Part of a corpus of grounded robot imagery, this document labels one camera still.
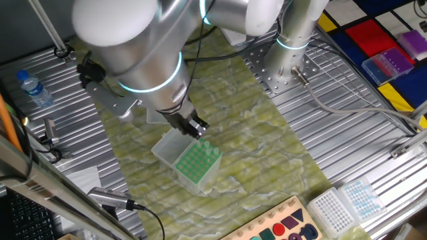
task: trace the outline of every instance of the green marbled mat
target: green marbled mat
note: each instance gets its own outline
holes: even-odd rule
[[[72,45],[81,59],[87,48],[78,39]],[[197,43],[183,50],[186,57],[196,51]],[[230,52],[219,30],[203,40],[201,57]],[[113,79],[107,82],[126,94]],[[199,195],[185,190],[151,153],[169,125],[147,124],[143,107],[134,109],[131,123],[121,124],[97,104],[129,192],[159,215],[166,239],[219,239],[292,195],[306,205],[331,187],[241,57],[198,63],[189,96],[211,126],[203,138],[223,153],[216,178]],[[139,216],[149,239],[161,239],[157,220]],[[345,239],[369,237],[358,227]]]

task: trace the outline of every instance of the wooden shape board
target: wooden shape board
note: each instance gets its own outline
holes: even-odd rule
[[[292,214],[300,209],[302,210],[303,222],[292,217]],[[295,223],[290,217],[298,224],[291,224],[289,225],[291,229],[288,229],[282,224],[282,221],[288,218],[284,223],[290,222],[289,220]],[[221,240],[316,240],[321,238],[322,233],[319,228],[300,200],[293,196],[226,235]]]

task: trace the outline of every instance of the blue led ring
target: blue led ring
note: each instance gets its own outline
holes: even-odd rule
[[[207,20],[207,17],[206,17],[206,0],[200,0],[199,6],[200,6],[200,15],[201,15],[201,18],[203,19],[203,22],[205,22],[208,25],[211,25],[211,23],[209,22],[209,20]]]
[[[280,42],[280,41],[279,41],[279,39],[278,39],[278,43],[279,43],[282,47],[287,48],[287,49],[291,49],[291,50],[299,50],[299,49],[303,49],[303,48],[305,48],[305,47],[307,47],[307,46],[308,46],[308,43],[307,43],[307,44],[305,44],[305,45],[304,45],[304,46],[302,46],[302,47],[289,47],[289,46],[284,45],[282,42]]]
[[[172,80],[178,74],[178,71],[181,68],[181,64],[182,64],[182,53],[179,53],[178,65],[176,66],[175,71],[172,73],[172,75],[169,79],[167,79],[165,82],[158,85],[157,87],[153,87],[151,89],[145,89],[145,90],[138,90],[138,89],[132,89],[130,87],[127,87],[123,83],[121,83],[120,81],[119,81],[119,85],[121,87],[123,87],[124,89],[131,91],[132,93],[151,93],[151,92],[157,91],[157,90],[161,89],[162,87],[165,87],[168,83],[172,82]]]

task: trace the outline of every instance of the pipette tip box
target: pipette tip box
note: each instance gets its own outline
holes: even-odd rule
[[[338,192],[351,206],[360,223],[366,222],[387,211],[374,188],[366,178],[360,178],[347,183]]]
[[[403,74],[408,74],[414,68],[397,48],[389,49],[371,57],[362,63],[362,67],[378,86],[384,85]]]
[[[403,33],[398,42],[412,59],[421,60],[427,57],[427,40],[417,30]]]
[[[322,193],[307,205],[310,215],[330,239],[335,239],[358,225],[335,187]]]
[[[171,129],[151,150],[167,166],[175,169],[182,185],[198,194],[220,168],[222,153],[202,138],[195,140]]]

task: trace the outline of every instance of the yellow panel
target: yellow panel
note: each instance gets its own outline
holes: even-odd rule
[[[395,107],[397,110],[408,112],[412,112],[414,110],[389,83],[379,87],[378,90],[380,90],[380,92],[392,103],[393,107]],[[421,118],[420,125],[423,128],[427,128],[427,119],[425,117]]]
[[[336,28],[334,23],[324,13],[320,16],[318,23],[325,32],[329,32]]]

